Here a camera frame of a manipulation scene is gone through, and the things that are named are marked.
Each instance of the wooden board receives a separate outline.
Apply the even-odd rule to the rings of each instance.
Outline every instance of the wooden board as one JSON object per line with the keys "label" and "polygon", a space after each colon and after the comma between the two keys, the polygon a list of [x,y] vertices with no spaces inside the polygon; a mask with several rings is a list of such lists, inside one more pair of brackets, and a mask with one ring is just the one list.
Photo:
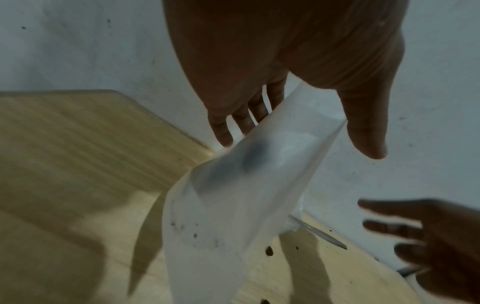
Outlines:
{"label": "wooden board", "polygon": [[[0,96],[0,303],[171,303],[164,198],[211,155],[114,92]],[[342,241],[281,235],[233,303],[420,303]]]}

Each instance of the metal blade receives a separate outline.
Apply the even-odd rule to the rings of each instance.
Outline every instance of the metal blade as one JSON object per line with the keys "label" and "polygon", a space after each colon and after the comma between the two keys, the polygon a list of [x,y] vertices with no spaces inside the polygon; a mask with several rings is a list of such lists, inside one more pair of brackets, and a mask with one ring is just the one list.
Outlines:
{"label": "metal blade", "polygon": [[319,229],[317,229],[313,226],[308,225],[307,223],[305,223],[304,221],[294,217],[293,215],[289,215],[288,217],[291,220],[293,220],[295,223],[299,224],[300,226],[307,229],[308,231],[315,234],[316,236],[321,237],[322,239],[326,240],[330,244],[333,244],[333,245],[338,246],[338,247],[340,247],[342,249],[345,249],[345,250],[347,249],[347,246],[345,244],[343,244],[342,242],[340,242],[336,238],[326,234],[325,232],[323,232],[323,231],[321,231],[321,230],[319,230]]}

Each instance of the plastic bag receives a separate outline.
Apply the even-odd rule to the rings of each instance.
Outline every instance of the plastic bag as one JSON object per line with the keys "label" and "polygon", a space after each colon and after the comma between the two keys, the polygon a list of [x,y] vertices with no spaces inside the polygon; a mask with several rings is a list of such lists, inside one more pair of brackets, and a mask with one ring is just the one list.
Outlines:
{"label": "plastic bag", "polygon": [[175,304],[227,304],[285,229],[342,128],[338,99],[300,84],[231,150],[169,191],[163,247]]}

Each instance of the dark crumb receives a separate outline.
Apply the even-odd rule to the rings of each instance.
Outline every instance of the dark crumb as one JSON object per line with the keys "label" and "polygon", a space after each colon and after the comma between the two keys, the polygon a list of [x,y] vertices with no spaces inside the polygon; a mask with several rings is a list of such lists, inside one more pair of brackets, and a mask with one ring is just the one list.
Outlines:
{"label": "dark crumb", "polygon": [[265,249],[265,254],[268,255],[268,256],[272,256],[274,254],[274,250],[270,246],[268,246]]}

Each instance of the human hand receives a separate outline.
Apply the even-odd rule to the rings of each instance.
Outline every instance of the human hand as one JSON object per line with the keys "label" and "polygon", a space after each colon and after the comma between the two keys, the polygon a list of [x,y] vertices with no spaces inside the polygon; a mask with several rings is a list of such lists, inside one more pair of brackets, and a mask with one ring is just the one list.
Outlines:
{"label": "human hand", "polygon": [[479,211],[435,199],[359,200],[358,205],[374,213],[420,221],[422,228],[371,220],[363,226],[416,241],[399,243],[394,250],[405,262],[427,269],[416,276],[425,290],[480,303]]}
{"label": "human hand", "polygon": [[208,111],[218,141],[247,134],[284,99],[288,72],[335,89],[348,134],[363,154],[387,154],[390,88],[404,53],[408,0],[163,0],[181,66]]}

